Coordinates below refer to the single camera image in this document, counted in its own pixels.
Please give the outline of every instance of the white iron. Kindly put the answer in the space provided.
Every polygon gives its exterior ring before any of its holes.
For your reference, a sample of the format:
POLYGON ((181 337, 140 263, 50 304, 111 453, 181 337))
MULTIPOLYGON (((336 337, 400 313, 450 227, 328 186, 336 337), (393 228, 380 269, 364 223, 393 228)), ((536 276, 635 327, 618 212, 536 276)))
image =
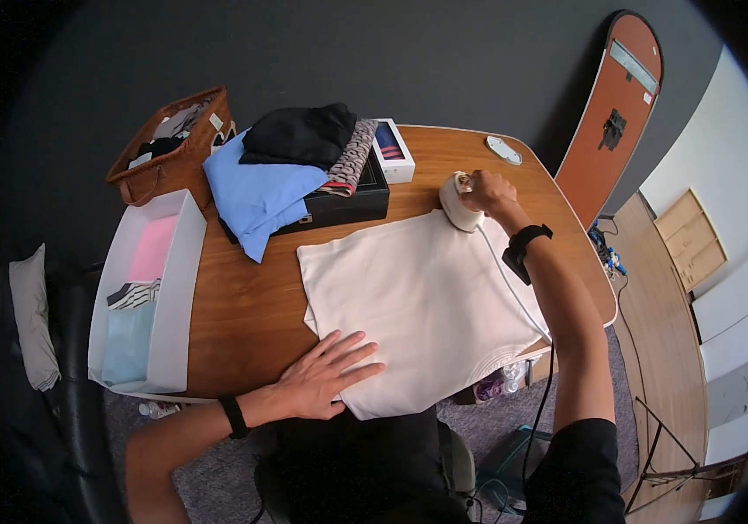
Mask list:
POLYGON ((463 171, 456 171, 438 192, 441 207, 443 207, 443 212, 447 215, 447 218, 455 227, 468 233, 473 233, 479 229, 479 226, 485 221, 484 213, 467 209, 459 200, 460 194, 473 191, 472 183, 470 175, 463 171))

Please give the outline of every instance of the white product box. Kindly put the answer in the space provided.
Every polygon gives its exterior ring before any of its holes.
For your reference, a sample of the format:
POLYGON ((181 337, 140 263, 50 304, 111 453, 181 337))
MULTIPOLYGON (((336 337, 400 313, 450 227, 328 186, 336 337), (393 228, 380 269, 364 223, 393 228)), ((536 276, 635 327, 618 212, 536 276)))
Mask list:
POLYGON ((109 247, 97 286, 89 332, 89 379, 115 393, 149 396, 183 392, 188 386, 188 335, 207 223, 188 190, 161 194, 141 207, 128 206, 109 247), (107 297, 127 281, 136 246, 150 221, 179 215, 164 264, 150 334, 147 380, 107 386, 101 378, 107 345, 107 297))
POLYGON ((394 120, 390 118, 375 118, 382 128, 383 126, 388 127, 391 135, 394 136, 395 141, 398 143, 398 148, 403 156, 402 159, 391 159, 386 160, 382 156, 380 150, 380 143, 377 142, 377 138, 374 138, 374 152, 377 154, 377 161, 380 163, 382 173, 386 177, 386 181, 389 184, 392 183, 406 183, 412 182, 412 175, 415 173, 415 161, 412 160, 412 155, 409 153, 409 148, 406 147, 406 142, 403 141, 403 137, 400 136, 398 127, 394 125, 394 120))

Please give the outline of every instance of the blue folded shirt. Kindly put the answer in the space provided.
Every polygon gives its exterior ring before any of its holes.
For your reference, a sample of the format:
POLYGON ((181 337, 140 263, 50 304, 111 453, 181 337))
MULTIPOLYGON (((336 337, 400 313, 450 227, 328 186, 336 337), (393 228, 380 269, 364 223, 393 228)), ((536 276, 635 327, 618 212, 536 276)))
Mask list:
POLYGON ((260 263, 269 235, 307 216, 304 197, 327 182, 327 173, 293 163, 239 163, 246 152, 246 131, 214 152, 202 167, 222 220, 246 255, 260 263))
POLYGON ((138 308, 110 309, 107 314, 107 348, 100 376, 107 386, 147 380, 150 333, 156 303, 138 308))

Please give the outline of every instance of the white cable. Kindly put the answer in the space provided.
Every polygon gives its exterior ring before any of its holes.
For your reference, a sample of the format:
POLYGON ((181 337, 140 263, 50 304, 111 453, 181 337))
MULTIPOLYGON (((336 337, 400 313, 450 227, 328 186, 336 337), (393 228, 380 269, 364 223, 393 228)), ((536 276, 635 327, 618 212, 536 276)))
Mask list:
POLYGON ((496 252, 493 250, 493 246, 491 245, 491 240, 487 237, 487 234, 485 233, 485 230, 482 228, 481 224, 476 225, 476 228, 479 230, 481 235, 485 238, 485 243, 487 244, 488 248, 491 250, 491 255, 493 256, 494 262, 496 262, 496 267, 499 268, 499 274, 502 275, 502 279, 505 281, 505 284, 508 286, 508 289, 511 290, 511 294, 514 295, 514 299, 516 299, 516 302, 520 304, 520 308, 523 309, 523 311, 526 313, 526 317, 528 317, 529 320, 531 320, 534 327, 537 329, 537 332, 549 343, 552 343, 552 337, 548 335, 548 333, 540 327, 540 324, 537 323, 537 321, 534 319, 533 316, 531 316, 531 313, 528 312, 528 309, 523 304, 523 301, 520 300, 519 296, 516 294, 516 291, 514 291, 514 287, 511 285, 510 282, 508 282, 508 277, 505 275, 505 268, 502 267, 502 263, 500 262, 501 258, 496 257, 496 252))

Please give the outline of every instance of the black wristband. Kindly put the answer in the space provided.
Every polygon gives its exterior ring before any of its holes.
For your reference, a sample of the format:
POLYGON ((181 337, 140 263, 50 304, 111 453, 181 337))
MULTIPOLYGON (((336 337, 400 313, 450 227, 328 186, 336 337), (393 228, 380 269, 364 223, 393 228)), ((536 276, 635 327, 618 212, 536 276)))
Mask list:
POLYGON ((522 280, 526 286, 531 285, 531 277, 528 276, 523 259, 526 257, 526 246, 538 236, 547 236, 552 238, 552 230, 543 225, 526 225, 516 235, 511 237, 508 247, 502 254, 502 261, 507 267, 522 280))
POLYGON ((228 424, 232 425, 232 434, 228 436, 232 440, 235 438, 244 438, 249 434, 249 428, 246 427, 246 421, 243 420, 243 412, 240 410, 240 404, 233 396, 222 396, 220 404, 225 415, 228 417, 228 424))

